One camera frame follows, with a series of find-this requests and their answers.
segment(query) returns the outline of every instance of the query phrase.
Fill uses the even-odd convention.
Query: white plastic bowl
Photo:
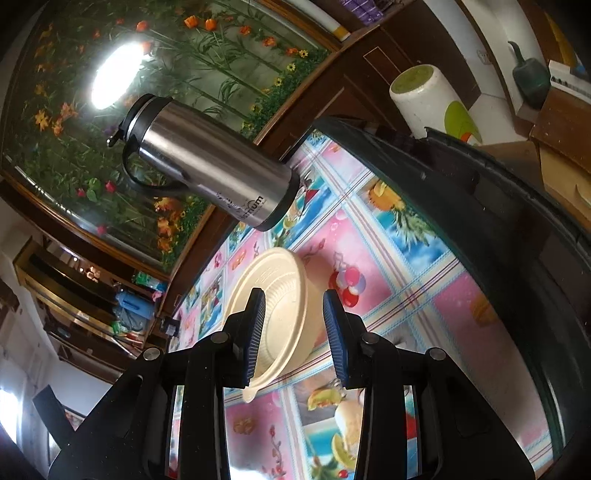
[[[265,323],[254,377],[242,392],[245,402],[277,377],[299,367],[323,327],[322,294],[306,277],[301,260],[285,248],[271,248],[249,265],[234,287],[228,315],[241,312],[254,287],[265,292]]]

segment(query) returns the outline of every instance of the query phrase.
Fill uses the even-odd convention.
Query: thermos lid
[[[107,140],[107,146],[112,147],[118,140],[129,142],[132,137],[134,137],[134,143],[139,145],[152,121],[171,100],[172,97],[159,97],[152,93],[139,97],[119,124],[115,135]]]

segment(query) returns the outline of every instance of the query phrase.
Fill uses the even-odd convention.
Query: stainless steel thermos
[[[135,190],[148,197],[193,192],[257,230],[269,230],[282,219],[300,186],[289,167],[172,98],[139,98],[107,145],[117,140],[125,141],[123,171]],[[137,179],[129,168],[135,152],[174,181],[152,186]]]

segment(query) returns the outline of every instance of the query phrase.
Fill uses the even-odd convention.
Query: green lid
[[[433,67],[417,65],[405,70],[396,77],[390,89],[394,93],[406,93],[425,85],[433,76]]]

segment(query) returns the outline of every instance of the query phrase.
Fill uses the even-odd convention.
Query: ceiling light
[[[127,91],[142,65],[141,43],[126,43],[115,50],[96,71],[90,100],[102,110],[113,105]]]

